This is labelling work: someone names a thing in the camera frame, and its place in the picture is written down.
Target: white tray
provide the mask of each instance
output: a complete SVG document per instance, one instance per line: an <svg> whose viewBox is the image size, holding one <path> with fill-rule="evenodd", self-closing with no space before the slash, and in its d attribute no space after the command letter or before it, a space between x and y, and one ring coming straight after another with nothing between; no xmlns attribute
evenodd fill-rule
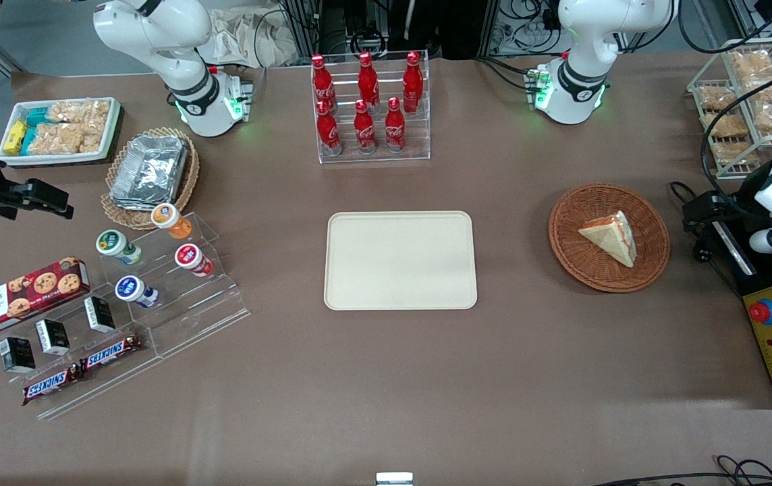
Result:
<svg viewBox="0 0 772 486"><path fill-rule="evenodd" d="M335 213L323 301L333 311L463 310L476 304L463 211Z"/></svg>
<svg viewBox="0 0 772 486"><path fill-rule="evenodd" d="M109 101L111 108L107 114L107 124L105 124L105 132L101 135L101 144L99 145L99 151L97 152L84 152L82 154L59 154L59 155L46 155L46 156L9 156L3 152L3 144L7 138L7 133L10 132L11 127L17 121L17 119L26 119L26 115L29 110L34 108L49 108L50 105L57 101L89 101L89 99L97 99L98 101ZM111 148L113 142L113 135L115 127L117 127L117 121L119 119L120 105L115 98L75 98L75 99L47 99L47 101L23 101L13 106L11 110L11 116L9 117L9 123L5 127L3 133L3 141L0 142L0 160L6 163L9 167L40 167L43 165L65 165L65 164L77 164L87 163L95 160L102 160L107 157L107 153Z"/></svg>

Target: bottle cap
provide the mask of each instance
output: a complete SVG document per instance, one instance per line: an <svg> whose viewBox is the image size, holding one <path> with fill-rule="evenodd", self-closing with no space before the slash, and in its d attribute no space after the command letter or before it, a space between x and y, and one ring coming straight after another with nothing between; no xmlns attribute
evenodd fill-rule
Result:
<svg viewBox="0 0 772 486"><path fill-rule="evenodd" d="M179 222L179 210L168 202L162 202L152 210L152 224L166 230Z"/></svg>
<svg viewBox="0 0 772 486"><path fill-rule="evenodd" d="M108 229L99 234L95 240L95 249L102 255L112 257L121 253L127 243L128 239L125 238L124 234L114 229Z"/></svg>
<svg viewBox="0 0 772 486"><path fill-rule="evenodd" d="M117 282L115 294L125 302L133 302L143 295L145 284L134 275L126 275Z"/></svg>
<svg viewBox="0 0 772 486"><path fill-rule="evenodd" d="M185 245L180 246L176 250L176 265L182 268L195 268L197 265L200 265L202 259L203 252L200 251L197 245L185 243Z"/></svg>

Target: aluminum foil container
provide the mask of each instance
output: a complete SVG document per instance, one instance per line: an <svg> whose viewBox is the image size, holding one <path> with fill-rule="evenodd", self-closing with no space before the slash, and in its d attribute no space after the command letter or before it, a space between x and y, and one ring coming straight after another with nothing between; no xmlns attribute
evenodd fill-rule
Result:
<svg viewBox="0 0 772 486"><path fill-rule="evenodd" d="M175 203L186 157L188 143L178 136L136 136L119 164L111 187L112 202L135 211Z"/></svg>

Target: emergency stop button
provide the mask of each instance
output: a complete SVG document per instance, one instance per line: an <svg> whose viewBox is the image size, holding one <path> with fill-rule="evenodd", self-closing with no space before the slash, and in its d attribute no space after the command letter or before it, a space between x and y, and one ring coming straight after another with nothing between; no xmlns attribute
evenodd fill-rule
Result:
<svg viewBox="0 0 772 486"><path fill-rule="evenodd" d="M766 326L772 326L772 301L768 298L762 298L755 304L751 304L749 317Z"/></svg>

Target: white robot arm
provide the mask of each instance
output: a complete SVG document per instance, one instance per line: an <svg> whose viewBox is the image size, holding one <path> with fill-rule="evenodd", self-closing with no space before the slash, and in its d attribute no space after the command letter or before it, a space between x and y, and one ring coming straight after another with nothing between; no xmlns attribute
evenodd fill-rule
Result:
<svg viewBox="0 0 772 486"><path fill-rule="evenodd" d="M572 32L572 49L567 59L540 65L535 107L563 124L588 119L619 53L614 33L663 27L677 15L677 5L671 0L561 0L559 21Z"/></svg>
<svg viewBox="0 0 772 486"><path fill-rule="evenodd" d="M222 135L243 119L239 78L210 73L194 50L211 34L209 13L197 0L112 0L96 7L92 21L108 47L164 80L198 135Z"/></svg>

